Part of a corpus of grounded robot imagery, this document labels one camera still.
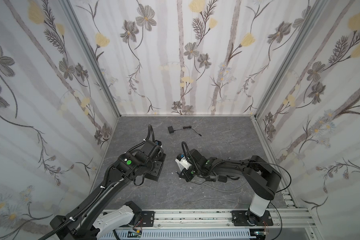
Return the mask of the black power adapter with cable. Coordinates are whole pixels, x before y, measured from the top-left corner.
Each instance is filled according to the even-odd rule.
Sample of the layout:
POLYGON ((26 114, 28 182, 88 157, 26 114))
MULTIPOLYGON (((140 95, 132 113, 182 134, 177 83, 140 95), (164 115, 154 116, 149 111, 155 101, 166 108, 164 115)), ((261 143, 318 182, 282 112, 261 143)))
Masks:
POLYGON ((202 185, 204 183, 216 183, 216 182, 221 182, 221 183, 226 183, 228 181, 228 177, 227 176, 218 176, 217 178, 206 178, 206 179, 202 179, 201 182, 193 182, 194 184, 197 185, 202 185))

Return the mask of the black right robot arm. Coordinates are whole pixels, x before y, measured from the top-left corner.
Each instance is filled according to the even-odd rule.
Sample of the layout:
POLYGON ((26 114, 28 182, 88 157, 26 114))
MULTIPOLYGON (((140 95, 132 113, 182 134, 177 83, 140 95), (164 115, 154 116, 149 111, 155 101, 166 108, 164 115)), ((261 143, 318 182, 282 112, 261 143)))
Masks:
POLYGON ((198 177, 206 182, 227 182, 228 179, 237 181, 245 179, 254 191, 249 208, 240 213, 232 214, 235 226, 271 226, 267 210, 275 198, 282 175, 259 156, 241 161, 223 160, 219 158, 205 158, 195 149, 189 153, 179 154, 175 162, 180 168, 181 179, 191 182, 198 177))

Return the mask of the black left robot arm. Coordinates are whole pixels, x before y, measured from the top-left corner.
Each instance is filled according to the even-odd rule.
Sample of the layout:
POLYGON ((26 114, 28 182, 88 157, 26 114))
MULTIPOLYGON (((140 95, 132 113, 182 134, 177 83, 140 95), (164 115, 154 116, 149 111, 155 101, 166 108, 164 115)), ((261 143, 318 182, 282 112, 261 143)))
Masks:
POLYGON ((56 235, 60 240, 95 240, 101 228, 95 220, 105 207, 137 177, 142 181, 158 181, 166 154, 162 142, 155 139, 153 127, 148 126, 147 137, 121 154, 105 171, 102 182, 75 209, 65 216, 56 216, 50 222, 52 231, 42 237, 47 240, 56 235))

